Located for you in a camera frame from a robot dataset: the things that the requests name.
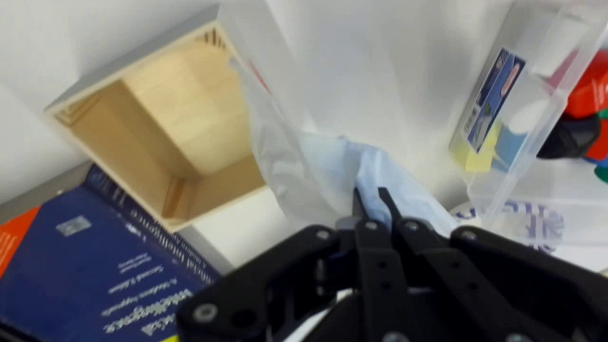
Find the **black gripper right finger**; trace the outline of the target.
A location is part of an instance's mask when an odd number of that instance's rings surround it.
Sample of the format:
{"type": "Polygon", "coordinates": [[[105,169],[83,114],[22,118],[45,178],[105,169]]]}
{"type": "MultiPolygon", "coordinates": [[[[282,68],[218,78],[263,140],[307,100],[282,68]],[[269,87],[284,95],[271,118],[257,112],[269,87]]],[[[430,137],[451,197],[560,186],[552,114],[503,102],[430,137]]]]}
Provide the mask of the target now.
{"type": "Polygon", "coordinates": [[[404,216],[389,188],[379,190],[392,214],[392,239],[413,281],[430,287],[430,334],[455,342],[541,342],[542,325],[516,309],[499,287],[427,220],[404,216]]]}

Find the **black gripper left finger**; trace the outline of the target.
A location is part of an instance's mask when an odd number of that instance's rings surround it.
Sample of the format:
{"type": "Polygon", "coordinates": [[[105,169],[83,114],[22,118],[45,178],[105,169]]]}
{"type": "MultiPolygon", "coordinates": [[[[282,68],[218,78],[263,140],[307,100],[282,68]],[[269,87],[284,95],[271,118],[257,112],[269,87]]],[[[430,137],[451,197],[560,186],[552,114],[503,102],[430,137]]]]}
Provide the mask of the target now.
{"type": "Polygon", "coordinates": [[[389,228],[371,216],[360,190],[354,190],[358,290],[364,298],[368,342],[411,342],[408,325],[402,258],[389,228]]]}

